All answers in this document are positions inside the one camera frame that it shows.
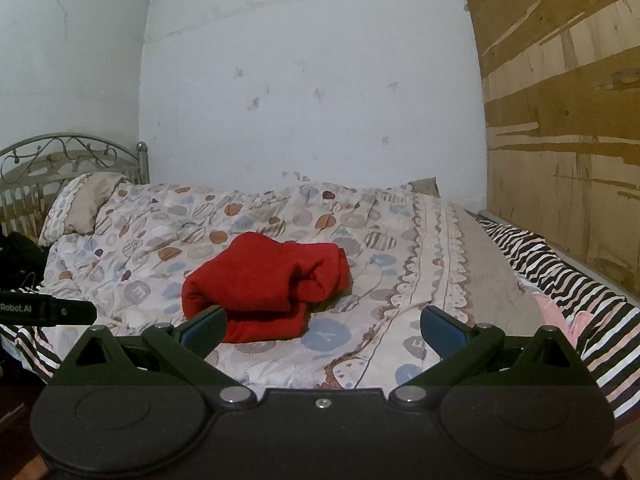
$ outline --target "wooden panel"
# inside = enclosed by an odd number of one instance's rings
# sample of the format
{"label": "wooden panel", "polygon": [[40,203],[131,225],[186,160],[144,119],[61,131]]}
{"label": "wooden panel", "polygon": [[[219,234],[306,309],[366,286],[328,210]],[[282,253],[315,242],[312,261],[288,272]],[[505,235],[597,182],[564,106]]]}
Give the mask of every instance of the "wooden panel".
{"label": "wooden panel", "polygon": [[640,295],[640,0],[468,0],[489,209]]}

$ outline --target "bed sheet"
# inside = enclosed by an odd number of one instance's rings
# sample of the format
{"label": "bed sheet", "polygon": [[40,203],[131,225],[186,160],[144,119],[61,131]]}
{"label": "bed sheet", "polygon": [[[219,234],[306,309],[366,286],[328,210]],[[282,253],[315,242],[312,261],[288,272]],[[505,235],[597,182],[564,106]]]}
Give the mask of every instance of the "bed sheet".
{"label": "bed sheet", "polygon": [[[179,324],[185,277],[248,230],[333,242],[345,250],[353,280],[346,294],[314,308],[301,338],[223,344],[207,357],[258,394],[266,387],[388,392],[439,361],[420,336],[428,303],[510,333],[530,334],[542,323],[500,251],[462,209],[404,189],[323,182],[260,194],[120,184],[93,235],[62,235],[53,245],[42,291],[93,301],[96,323],[115,335]],[[64,358],[83,330],[43,332]]]}

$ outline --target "metal bolt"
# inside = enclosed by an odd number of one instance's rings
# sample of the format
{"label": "metal bolt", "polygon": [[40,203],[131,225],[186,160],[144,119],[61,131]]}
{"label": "metal bolt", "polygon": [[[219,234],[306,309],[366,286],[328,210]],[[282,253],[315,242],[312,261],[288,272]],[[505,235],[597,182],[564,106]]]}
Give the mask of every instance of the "metal bolt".
{"label": "metal bolt", "polygon": [[331,405],[331,401],[329,399],[316,399],[316,407],[324,410]]}
{"label": "metal bolt", "polygon": [[251,398],[252,391],[244,386],[227,386],[220,390],[220,399],[230,404],[246,402]]}
{"label": "metal bolt", "polygon": [[396,398],[403,402],[419,402],[427,396],[427,392],[420,386],[400,386],[395,390]]}

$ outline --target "striped blanket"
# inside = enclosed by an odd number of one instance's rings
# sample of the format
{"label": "striped blanket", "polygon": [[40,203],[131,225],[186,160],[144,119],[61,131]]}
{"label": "striped blanket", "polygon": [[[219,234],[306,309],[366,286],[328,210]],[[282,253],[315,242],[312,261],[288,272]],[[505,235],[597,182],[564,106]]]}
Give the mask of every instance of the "striped blanket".
{"label": "striped blanket", "polygon": [[[37,294],[39,288],[20,288],[15,292]],[[21,361],[25,368],[35,372],[45,382],[50,380],[60,366],[60,358],[53,352],[40,327],[0,324],[0,338],[7,339],[18,350],[19,353],[12,352],[10,346],[5,346],[12,357]]]}
{"label": "striped blanket", "polygon": [[630,415],[640,403],[640,309],[562,261],[539,235],[484,218],[476,220],[511,267],[551,297],[568,323],[583,310],[594,315],[578,339],[578,354],[615,417]]}

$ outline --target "pillow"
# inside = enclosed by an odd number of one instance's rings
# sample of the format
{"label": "pillow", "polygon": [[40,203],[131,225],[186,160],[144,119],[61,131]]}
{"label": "pillow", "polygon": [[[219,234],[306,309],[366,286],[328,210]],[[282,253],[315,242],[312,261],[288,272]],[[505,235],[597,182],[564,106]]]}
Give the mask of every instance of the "pillow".
{"label": "pillow", "polygon": [[62,235],[93,234],[98,211],[125,181],[124,175],[110,171],[85,173],[73,179],[51,206],[38,243],[50,246]]}
{"label": "pillow", "polygon": [[438,191],[438,184],[436,184],[435,177],[412,180],[408,184],[404,184],[400,187],[407,191],[413,191],[414,193],[420,193],[423,195],[430,195],[436,198],[440,198],[440,192]]}

